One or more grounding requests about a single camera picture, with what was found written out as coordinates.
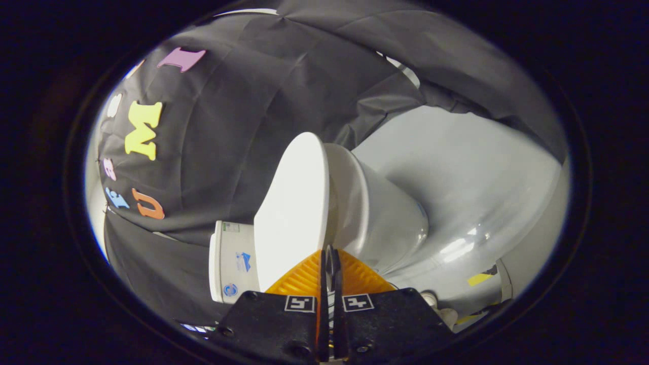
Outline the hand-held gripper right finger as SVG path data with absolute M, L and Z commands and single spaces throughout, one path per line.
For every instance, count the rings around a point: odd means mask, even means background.
M 396 289 L 352 255 L 331 250 L 332 355 L 344 363 L 408 363 L 456 337 L 414 288 Z

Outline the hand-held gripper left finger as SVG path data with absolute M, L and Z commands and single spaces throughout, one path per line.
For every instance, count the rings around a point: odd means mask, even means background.
M 214 333 L 214 344 L 260 363 L 329 360 L 328 294 L 323 251 L 286 272 L 264 293 L 239 296 Z

